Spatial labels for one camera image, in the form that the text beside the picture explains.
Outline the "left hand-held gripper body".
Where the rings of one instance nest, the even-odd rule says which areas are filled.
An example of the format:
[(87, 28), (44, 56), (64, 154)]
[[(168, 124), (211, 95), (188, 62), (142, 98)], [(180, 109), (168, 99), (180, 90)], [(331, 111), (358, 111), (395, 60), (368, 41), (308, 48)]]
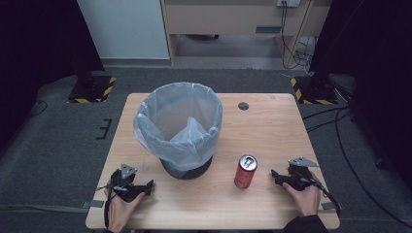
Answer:
[(110, 191), (126, 203), (130, 203), (141, 194), (147, 194), (146, 185), (135, 185), (137, 169), (122, 163), (111, 176)]

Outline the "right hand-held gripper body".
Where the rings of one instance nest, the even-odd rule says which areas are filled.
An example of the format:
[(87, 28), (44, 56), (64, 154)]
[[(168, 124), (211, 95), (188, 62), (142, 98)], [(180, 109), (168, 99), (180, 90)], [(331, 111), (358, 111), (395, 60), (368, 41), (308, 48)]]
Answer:
[(298, 157), (289, 160), (289, 176), (287, 183), (295, 190), (302, 191), (311, 184), (316, 183), (313, 179), (310, 167), (318, 167), (319, 164), (305, 157)]

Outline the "red drink can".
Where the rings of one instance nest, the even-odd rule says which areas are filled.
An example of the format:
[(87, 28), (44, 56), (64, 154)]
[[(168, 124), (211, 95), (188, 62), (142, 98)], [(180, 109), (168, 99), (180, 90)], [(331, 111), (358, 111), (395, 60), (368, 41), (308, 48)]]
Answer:
[(242, 155), (237, 163), (234, 184), (240, 189), (246, 189), (252, 183), (258, 168), (258, 160), (251, 154)]

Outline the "black trash bin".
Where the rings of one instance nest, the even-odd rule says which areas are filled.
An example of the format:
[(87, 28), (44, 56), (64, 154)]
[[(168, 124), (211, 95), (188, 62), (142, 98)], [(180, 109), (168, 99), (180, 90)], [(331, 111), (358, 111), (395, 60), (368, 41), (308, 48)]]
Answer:
[(173, 168), (170, 162), (167, 162), (163, 159), (160, 160), (161, 165), (163, 166), (165, 171), (171, 177), (178, 179), (178, 180), (193, 180), (193, 179), (201, 177), (209, 169), (212, 161), (213, 161), (213, 158), (210, 158), (207, 162), (205, 162), (203, 165), (197, 168), (187, 170), (187, 171), (180, 171), (180, 170)]

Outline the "trash bin with plastic liner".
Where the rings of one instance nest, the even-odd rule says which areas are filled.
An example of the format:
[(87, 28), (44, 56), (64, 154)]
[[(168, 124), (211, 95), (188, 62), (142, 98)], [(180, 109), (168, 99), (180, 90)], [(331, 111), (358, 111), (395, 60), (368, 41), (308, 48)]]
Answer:
[(150, 93), (133, 121), (135, 137), (178, 171), (205, 164), (218, 147), (223, 105), (200, 83), (170, 83)]

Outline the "person's right hand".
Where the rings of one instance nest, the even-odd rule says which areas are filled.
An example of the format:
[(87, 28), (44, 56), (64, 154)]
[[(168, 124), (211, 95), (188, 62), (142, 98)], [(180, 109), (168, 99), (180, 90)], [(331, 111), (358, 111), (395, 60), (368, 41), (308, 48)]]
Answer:
[(321, 192), (313, 186), (307, 186), (304, 190), (295, 190), (287, 183), (283, 188), (292, 196), (300, 216), (315, 216), (319, 211)]

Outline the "person's left hand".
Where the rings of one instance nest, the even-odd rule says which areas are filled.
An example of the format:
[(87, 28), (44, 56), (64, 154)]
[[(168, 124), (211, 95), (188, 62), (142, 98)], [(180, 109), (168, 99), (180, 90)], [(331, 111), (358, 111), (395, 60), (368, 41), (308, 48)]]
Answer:
[(121, 233), (145, 196), (146, 194), (142, 192), (133, 201), (127, 203), (116, 193), (112, 193), (108, 210), (109, 223), (105, 233)]

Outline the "striped black stand base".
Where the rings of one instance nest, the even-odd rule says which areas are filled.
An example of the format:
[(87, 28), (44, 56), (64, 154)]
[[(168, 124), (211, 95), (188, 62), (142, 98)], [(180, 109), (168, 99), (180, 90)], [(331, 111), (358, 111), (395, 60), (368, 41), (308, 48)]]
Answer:
[(316, 77), (298, 76), (291, 79), (292, 88), (299, 104), (331, 105), (337, 103), (333, 87)]
[(92, 76), (87, 82), (77, 81), (68, 96), (69, 103), (105, 102), (116, 81), (112, 76)]

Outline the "black curtain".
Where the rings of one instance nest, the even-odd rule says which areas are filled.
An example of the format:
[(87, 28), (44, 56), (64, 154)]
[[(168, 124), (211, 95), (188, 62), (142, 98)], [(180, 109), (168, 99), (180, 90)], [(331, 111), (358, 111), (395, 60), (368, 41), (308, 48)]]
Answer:
[(311, 70), (314, 87), (331, 74), (355, 78), (363, 131), (412, 186), (412, 0), (332, 0)]
[(43, 85), (76, 76), (96, 88), (103, 65), (77, 0), (0, 0), (0, 151)]

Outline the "white panel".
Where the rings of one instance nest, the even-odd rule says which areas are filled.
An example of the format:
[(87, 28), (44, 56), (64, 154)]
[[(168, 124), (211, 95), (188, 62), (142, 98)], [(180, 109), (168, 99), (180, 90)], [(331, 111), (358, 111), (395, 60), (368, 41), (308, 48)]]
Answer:
[(78, 0), (105, 59), (168, 59), (160, 0)]

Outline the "grey power socket box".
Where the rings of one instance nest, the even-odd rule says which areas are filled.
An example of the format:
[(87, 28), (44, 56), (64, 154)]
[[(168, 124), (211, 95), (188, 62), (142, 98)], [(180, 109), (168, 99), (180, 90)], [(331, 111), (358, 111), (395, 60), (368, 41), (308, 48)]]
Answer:
[(300, 4), (300, 0), (277, 0), (276, 6), (281, 8), (297, 8)]

